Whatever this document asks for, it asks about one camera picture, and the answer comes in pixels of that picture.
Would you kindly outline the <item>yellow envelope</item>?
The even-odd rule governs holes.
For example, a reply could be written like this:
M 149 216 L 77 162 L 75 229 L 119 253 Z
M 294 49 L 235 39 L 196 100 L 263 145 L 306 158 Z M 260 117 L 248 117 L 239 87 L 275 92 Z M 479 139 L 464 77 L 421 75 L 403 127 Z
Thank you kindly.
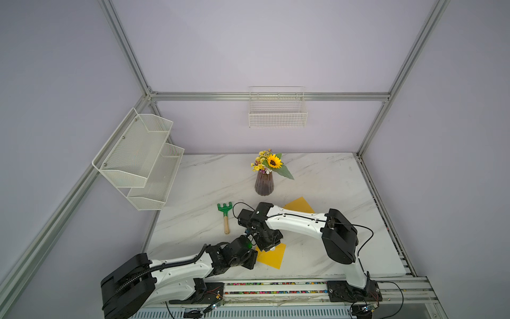
M 297 198 L 296 200 L 286 204 L 284 206 L 284 209 L 290 210 L 290 211 L 298 211 L 298 212 L 302 212 L 302 213 L 309 213 L 309 214 L 315 213 L 313 208 L 310 206 L 310 204 L 303 197 Z
M 286 245 L 284 243 L 280 243 L 278 246 L 273 247 L 269 251 L 261 251 L 258 247 L 256 247 L 256 251 L 258 252 L 256 260 L 258 263 L 262 263 L 263 265 L 280 269 L 285 250 Z

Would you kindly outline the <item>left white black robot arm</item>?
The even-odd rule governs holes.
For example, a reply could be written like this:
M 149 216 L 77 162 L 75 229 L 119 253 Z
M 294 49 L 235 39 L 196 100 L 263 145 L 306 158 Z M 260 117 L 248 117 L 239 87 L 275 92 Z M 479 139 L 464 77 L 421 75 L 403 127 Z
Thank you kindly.
M 105 318 L 129 318 L 150 304 L 196 302 L 206 295 L 205 279 L 232 267 L 252 270 L 258 251 L 241 235 L 234 241 L 205 244 L 196 255 L 151 260 L 140 253 L 105 276 L 101 283 Z

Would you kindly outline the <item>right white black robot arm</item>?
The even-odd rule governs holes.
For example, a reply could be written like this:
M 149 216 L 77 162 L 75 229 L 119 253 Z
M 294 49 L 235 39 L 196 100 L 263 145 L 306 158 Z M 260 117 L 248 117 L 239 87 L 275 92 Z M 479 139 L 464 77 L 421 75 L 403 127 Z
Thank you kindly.
M 367 288 L 369 279 L 357 257 L 359 240 L 356 226 L 339 210 L 303 213 L 260 202 L 255 209 L 242 210 L 237 220 L 253 236 L 261 251 L 278 246 L 283 239 L 283 231 L 320 240 L 327 256 L 341 265 L 347 284 L 352 288 Z

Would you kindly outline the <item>brown ribbed vase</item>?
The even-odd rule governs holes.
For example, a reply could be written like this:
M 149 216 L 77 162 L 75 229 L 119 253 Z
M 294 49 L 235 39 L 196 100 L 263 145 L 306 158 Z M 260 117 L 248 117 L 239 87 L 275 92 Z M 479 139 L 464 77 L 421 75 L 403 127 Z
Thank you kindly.
M 256 176 L 254 189 L 255 192 L 261 196 L 270 195 L 274 191 L 273 173 L 266 173 L 260 170 Z

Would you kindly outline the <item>sunflower bouquet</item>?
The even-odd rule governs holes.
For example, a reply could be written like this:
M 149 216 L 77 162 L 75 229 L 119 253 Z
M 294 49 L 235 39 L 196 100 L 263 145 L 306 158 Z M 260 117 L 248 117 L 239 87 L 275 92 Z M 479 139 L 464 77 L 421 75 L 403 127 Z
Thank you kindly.
M 271 149 L 259 152 L 258 156 L 251 163 L 251 168 L 254 172 L 262 172 L 266 175 L 274 172 L 284 178 L 294 180 L 287 165 L 282 161 L 282 154 L 275 154 Z

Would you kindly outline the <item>white two-tier mesh shelf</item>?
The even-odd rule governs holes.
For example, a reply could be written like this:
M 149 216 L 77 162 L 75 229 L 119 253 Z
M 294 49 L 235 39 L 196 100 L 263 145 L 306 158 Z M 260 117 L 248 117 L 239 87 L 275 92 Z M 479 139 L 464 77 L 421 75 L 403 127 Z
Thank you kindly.
M 131 109 L 92 161 L 138 211 L 166 205 L 185 150 L 170 142 L 173 122 Z

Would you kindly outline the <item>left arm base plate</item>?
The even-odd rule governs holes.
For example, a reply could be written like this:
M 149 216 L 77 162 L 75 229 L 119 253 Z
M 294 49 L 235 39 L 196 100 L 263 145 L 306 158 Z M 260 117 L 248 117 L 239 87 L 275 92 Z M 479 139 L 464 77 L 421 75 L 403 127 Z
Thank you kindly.
M 197 292 L 194 292 L 186 300 L 170 300 L 168 303 L 172 305 L 177 304 L 212 304 L 223 297 L 224 283 L 212 282 L 205 283 Z

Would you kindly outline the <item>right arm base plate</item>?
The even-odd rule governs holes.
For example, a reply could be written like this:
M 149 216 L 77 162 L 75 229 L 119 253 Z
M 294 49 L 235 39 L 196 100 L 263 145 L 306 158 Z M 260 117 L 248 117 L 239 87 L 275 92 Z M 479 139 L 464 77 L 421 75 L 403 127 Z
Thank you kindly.
M 326 285 L 332 303 L 381 302 L 383 299 L 378 284 L 370 279 L 365 288 L 353 287 L 344 280 L 328 281 Z

